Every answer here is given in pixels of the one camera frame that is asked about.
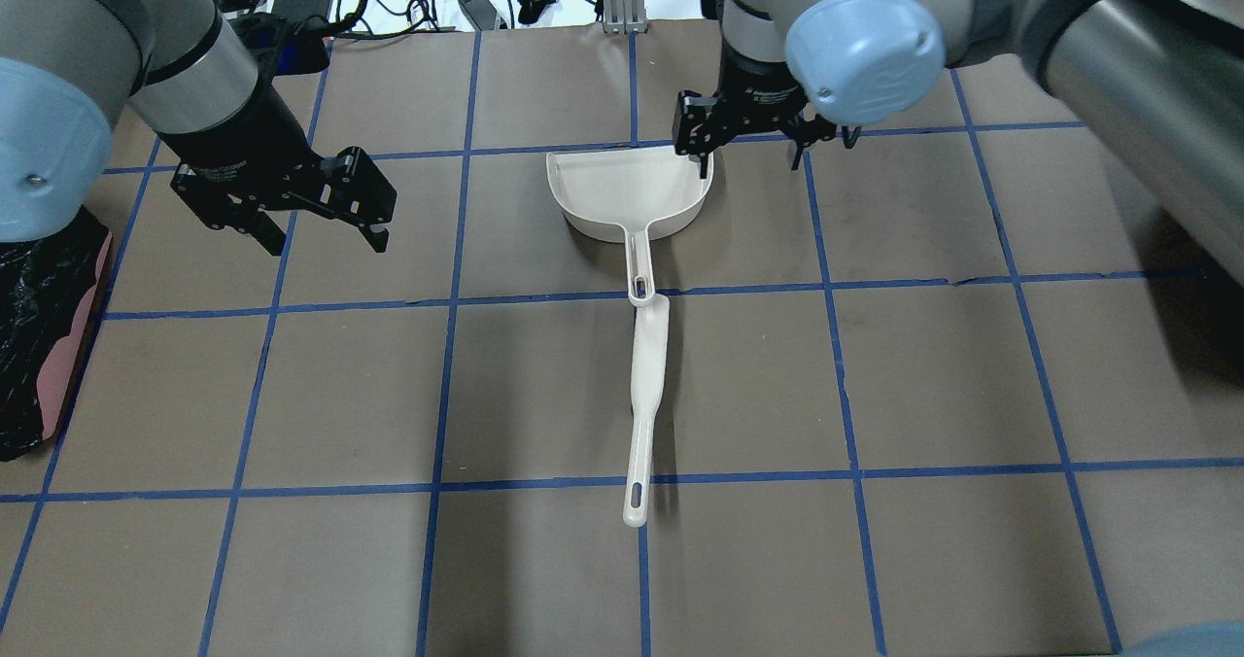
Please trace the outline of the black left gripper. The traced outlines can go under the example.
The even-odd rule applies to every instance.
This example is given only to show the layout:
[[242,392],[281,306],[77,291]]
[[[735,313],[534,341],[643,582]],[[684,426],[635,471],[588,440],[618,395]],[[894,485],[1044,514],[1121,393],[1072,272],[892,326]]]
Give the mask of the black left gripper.
[[391,241],[398,199],[391,179],[360,147],[317,154],[280,95],[253,95],[221,124],[172,134],[170,149],[179,158],[170,187],[192,214],[210,230],[253,236],[272,256],[286,241],[276,212],[355,226],[374,253]]

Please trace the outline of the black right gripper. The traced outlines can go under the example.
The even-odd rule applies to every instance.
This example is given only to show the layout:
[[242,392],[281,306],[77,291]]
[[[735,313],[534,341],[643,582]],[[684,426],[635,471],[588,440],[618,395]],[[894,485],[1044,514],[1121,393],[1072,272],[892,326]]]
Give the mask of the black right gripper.
[[792,143],[791,170],[800,169],[805,151],[817,142],[841,136],[846,149],[856,146],[861,126],[829,121],[821,114],[806,119],[806,105],[809,97],[786,63],[749,58],[722,41],[714,95],[680,90],[675,97],[673,149],[698,162],[699,174],[707,175],[712,152],[743,134],[785,134]]

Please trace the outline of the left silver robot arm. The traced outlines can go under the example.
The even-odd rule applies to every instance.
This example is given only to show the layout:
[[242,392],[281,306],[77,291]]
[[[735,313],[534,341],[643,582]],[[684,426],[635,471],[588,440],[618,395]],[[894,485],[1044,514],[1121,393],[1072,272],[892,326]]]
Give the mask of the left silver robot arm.
[[170,187],[210,230],[279,256],[274,214],[302,212],[383,253],[396,187],[360,147],[317,154],[274,86],[289,44],[322,45],[361,14],[230,22],[213,0],[2,0],[4,244],[71,224],[131,110],[178,158]]

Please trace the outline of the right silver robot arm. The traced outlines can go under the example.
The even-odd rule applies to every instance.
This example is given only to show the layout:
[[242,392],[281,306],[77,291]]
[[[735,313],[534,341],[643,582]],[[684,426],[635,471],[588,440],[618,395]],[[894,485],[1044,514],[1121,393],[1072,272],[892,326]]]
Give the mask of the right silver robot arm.
[[1242,10],[1227,0],[702,0],[715,95],[680,91],[673,148],[753,133],[796,151],[911,110],[943,72],[1016,55],[1235,280],[1243,273]]

